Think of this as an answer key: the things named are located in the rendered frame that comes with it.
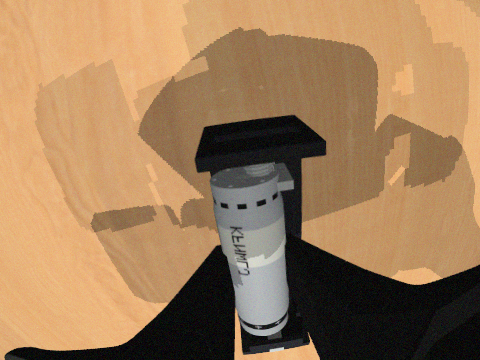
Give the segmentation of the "grey cylindrical battery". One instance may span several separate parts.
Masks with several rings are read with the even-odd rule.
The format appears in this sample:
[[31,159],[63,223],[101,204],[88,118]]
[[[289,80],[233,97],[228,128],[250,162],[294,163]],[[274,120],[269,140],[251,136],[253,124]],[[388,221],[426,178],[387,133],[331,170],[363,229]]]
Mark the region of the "grey cylindrical battery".
[[241,327],[257,336],[279,332],[288,321],[284,201],[279,169],[249,176],[228,168],[211,177],[221,249],[228,257]]

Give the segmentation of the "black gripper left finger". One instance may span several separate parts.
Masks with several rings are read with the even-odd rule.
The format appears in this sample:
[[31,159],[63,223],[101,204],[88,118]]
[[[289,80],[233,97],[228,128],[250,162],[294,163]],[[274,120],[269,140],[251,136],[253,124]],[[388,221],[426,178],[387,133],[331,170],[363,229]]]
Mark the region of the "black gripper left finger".
[[236,293],[221,245],[167,307],[117,347],[52,351],[15,348],[5,360],[235,360]]

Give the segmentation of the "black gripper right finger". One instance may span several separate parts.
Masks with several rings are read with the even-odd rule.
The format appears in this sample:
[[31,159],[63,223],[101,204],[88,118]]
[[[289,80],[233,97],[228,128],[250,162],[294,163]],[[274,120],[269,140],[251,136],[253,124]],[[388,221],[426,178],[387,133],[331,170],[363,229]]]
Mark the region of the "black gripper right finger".
[[480,312],[480,265],[405,284],[289,233],[285,240],[287,285],[320,360],[423,360]]

